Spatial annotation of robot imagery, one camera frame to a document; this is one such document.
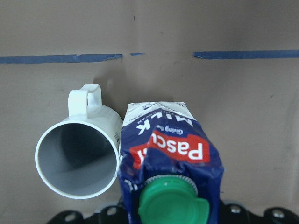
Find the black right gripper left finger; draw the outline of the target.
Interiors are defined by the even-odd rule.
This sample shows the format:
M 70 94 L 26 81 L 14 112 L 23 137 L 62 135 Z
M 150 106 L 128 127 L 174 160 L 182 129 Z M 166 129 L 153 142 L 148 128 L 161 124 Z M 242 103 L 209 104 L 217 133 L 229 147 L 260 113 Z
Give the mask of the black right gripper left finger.
M 49 224 L 127 224 L 128 215 L 123 199 L 116 205 L 109 205 L 101 211 L 96 211 L 84 218 L 82 213 L 75 210 L 65 210 L 56 214 L 48 221 Z

